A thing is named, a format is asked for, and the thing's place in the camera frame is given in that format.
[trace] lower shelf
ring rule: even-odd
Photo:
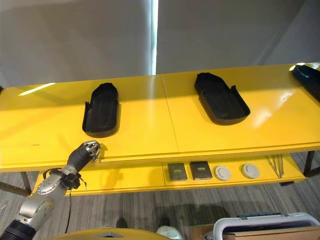
[[[73,196],[125,193],[125,192],[143,192],[160,190],[181,190],[192,188],[211,188],[211,187],[229,187],[240,185],[255,185],[281,182],[299,182],[305,177],[289,154],[282,155],[283,176],[279,178],[272,166],[269,164],[266,156],[261,157],[243,157],[228,158],[221,160],[208,160],[213,178],[206,180],[193,180],[189,167],[191,161],[177,161],[184,163],[188,179],[185,181],[170,181],[167,162],[130,164],[103,167],[86,167],[80,174],[87,182],[87,189],[84,184],[78,189],[72,190]],[[250,179],[244,176],[241,168],[244,164],[255,165],[260,172],[259,177]],[[214,169],[217,166],[226,166],[231,171],[231,178],[227,181],[219,180],[214,175]],[[42,172],[37,178],[37,186],[43,180]]]

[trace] yellow table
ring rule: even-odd
[[[111,82],[119,92],[119,130],[97,139],[104,146],[99,160],[81,172],[92,186],[86,193],[300,181],[305,177],[286,153],[320,149],[320,104],[292,77],[290,66],[6,88],[0,94],[0,169],[24,172],[63,166],[72,150],[92,139],[82,131],[84,102],[99,84]],[[212,123],[194,89],[200,72],[222,77],[229,87],[236,85],[251,114],[235,125]],[[39,87],[43,88],[26,94]],[[267,167],[265,155],[274,154],[283,154],[283,178]],[[190,161],[201,160],[212,170],[217,164],[230,165],[232,181],[168,181],[168,163],[184,163],[189,171]],[[243,179],[239,168],[252,161],[264,166],[264,175]],[[143,177],[129,180],[131,175]],[[94,176],[101,176],[100,181]]]

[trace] black cable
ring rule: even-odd
[[[61,168],[50,168],[50,169],[47,169],[46,171],[43,172],[42,176],[43,176],[43,179],[46,179],[47,178],[47,173],[52,171],[52,170],[60,170]],[[85,190],[87,190],[87,183],[81,178],[81,176],[79,176],[79,179],[84,183],[84,186],[85,186]],[[66,228],[65,228],[65,234],[68,232],[68,228],[69,228],[69,223],[70,223],[70,218],[71,218],[71,209],[72,209],[72,202],[71,202],[71,191],[72,189],[70,190],[70,194],[69,194],[69,216],[68,216],[68,222],[66,224]]]
[[[46,179],[46,178],[47,178],[47,173],[48,173],[48,172],[50,172],[50,171],[52,171],[52,170],[60,170],[60,169],[61,169],[61,168],[49,168],[49,169],[45,170],[45,171],[43,172],[43,174],[42,174],[43,179]]]
[[[65,228],[65,234],[68,232],[68,228],[69,228],[69,223],[70,223],[70,216],[71,216],[71,191],[72,189],[70,190],[70,194],[69,194],[69,204],[70,204],[70,207],[69,207],[69,216],[68,216],[68,222],[66,224],[66,228]]]

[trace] table leg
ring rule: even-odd
[[[13,193],[13,194],[18,194],[18,195],[22,195],[22,196],[29,196],[32,192],[31,190],[31,186],[28,180],[28,176],[27,173],[25,171],[21,172],[21,177],[22,177],[22,181],[24,184],[25,189],[21,188],[21,187],[17,187],[17,186],[13,186],[4,182],[0,182],[0,190],[9,192],[9,193]]]
[[[311,170],[311,165],[312,165],[314,156],[315,156],[315,151],[308,151],[308,155],[306,157],[306,162],[305,162],[304,171],[303,171],[303,175],[305,177],[310,178],[320,174],[320,166]]]
[[[25,190],[27,190],[31,194],[32,190],[31,190],[31,186],[30,186],[30,183],[29,183],[29,179],[28,179],[27,173],[25,171],[22,171],[21,172],[21,177],[22,177],[22,181],[23,181]]]
[[[29,196],[31,193],[28,190],[25,190],[25,189],[17,187],[17,186],[12,186],[12,185],[4,183],[4,182],[0,182],[0,190],[6,191],[9,193],[13,193],[13,194],[22,195],[25,197]]]

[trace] yellow tabletop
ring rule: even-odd
[[[194,83],[198,73],[163,74],[180,153],[320,149],[320,104],[289,72],[291,65],[208,70],[236,85],[251,114],[234,125],[211,122]]]
[[[80,143],[85,101],[101,83],[119,92],[118,132],[98,138],[99,166],[261,156],[320,149],[320,104],[289,72],[291,65],[226,68],[10,87],[0,93],[0,170],[66,164]],[[236,85],[251,114],[212,123],[194,89],[197,73]]]
[[[69,154],[93,138],[82,131],[85,101],[101,83],[119,92],[118,132],[97,139],[100,158],[177,153],[160,76],[141,76],[10,87],[0,94],[0,169],[46,169],[65,165]]]

